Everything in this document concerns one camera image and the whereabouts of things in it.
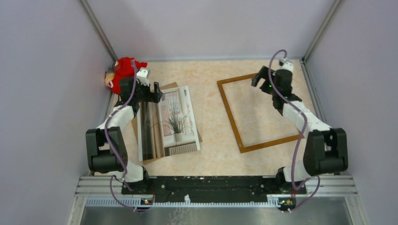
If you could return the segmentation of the wooden picture frame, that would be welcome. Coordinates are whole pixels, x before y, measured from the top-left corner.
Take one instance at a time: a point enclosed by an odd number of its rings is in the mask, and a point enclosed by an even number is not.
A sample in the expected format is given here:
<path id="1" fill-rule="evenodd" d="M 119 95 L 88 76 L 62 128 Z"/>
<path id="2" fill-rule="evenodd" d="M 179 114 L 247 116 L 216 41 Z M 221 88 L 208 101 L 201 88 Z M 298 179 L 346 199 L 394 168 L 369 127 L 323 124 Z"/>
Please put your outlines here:
<path id="1" fill-rule="evenodd" d="M 243 80 L 247 80 L 247 79 L 252 79 L 252 78 L 254 78 L 254 76 L 255 76 L 255 74 L 248 74 L 248 75 L 242 75 L 242 76 L 237 76 L 237 77 L 227 78 L 227 79 L 217 81 L 217 86 L 218 86 L 218 89 L 219 89 L 219 92 L 220 92 L 220 95 L 222 98 L 222 102 L 224 104 L 227 116 L 229 118 L 232 130 L 233 130 L 233 134 L 236 139 L 240 153 L 247 153 L 247 152 L 260 150 L 263 148 L 268 148 L 268 147 L 272 147 L 272 146 L 276 146 L 279 144 L 284 144 L 284 143 L 288 143 L 288 142 L 292 142 L 292 141 L 300 141 L 301 139 L 300 139 L 299 135 L 293 135 L 293 136 L 288 136 L 285 138 L 272 140 L 269 142 L 251 145 L 248 147 L 244 146 L 242 138 L 239 133 L 239 130 L 237 128 L 236 122 L 234 120 L 233 113 L 232 113 L 230 105 L 228 103 L 227 96 L 224 91 L 223 85 L 228 84 L 228 83 L 233 83 L 233 82 L 239 82 L 239 81 L 243 81 Z"/>

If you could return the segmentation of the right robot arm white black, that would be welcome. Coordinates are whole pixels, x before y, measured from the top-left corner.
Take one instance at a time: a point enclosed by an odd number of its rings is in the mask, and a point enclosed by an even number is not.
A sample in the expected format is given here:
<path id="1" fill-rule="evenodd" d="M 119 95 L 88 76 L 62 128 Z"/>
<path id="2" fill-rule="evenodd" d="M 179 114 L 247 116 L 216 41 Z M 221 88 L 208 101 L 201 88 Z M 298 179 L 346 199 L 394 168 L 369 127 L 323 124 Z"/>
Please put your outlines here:
<path id="1" fill-rule="evenodd" d="M 262 66 L 251 83 L 256 87 L 264 79 L 260 90 L 271 95 L 273 107 L 299 130 L 299 139 L 306 141 L 302 161 L 297 162 L 294 153 L 292 164 L 277 171 L 275 187 L 281 193 L 301 188 L 303 181 L 316 175 L 346 171 L 349 165 L 346 132 L 321 121 L 293 94 L 293 69 L 291 63 L 278 70 Z"/>

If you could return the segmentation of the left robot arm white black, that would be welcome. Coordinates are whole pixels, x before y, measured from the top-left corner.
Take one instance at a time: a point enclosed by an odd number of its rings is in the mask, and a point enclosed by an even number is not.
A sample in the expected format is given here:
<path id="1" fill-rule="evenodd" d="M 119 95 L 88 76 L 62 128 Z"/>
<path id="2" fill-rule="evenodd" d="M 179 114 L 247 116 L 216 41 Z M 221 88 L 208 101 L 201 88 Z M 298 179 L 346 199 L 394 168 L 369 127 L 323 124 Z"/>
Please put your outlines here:
<path id="1" fill-rule="evenodd" d="M 123 78 L 121 93 L 111 114 L 97 128 L 85 133 L 88 167 L 91 172 L 120 179 L 122 194 L 147 194 L 153 186 L 147 170 L 128 159 L 122 132 L 136 117 L 142 102 L 159 103 L 163 93 L 158 82 L 145 84 L 142 78 Z"/>

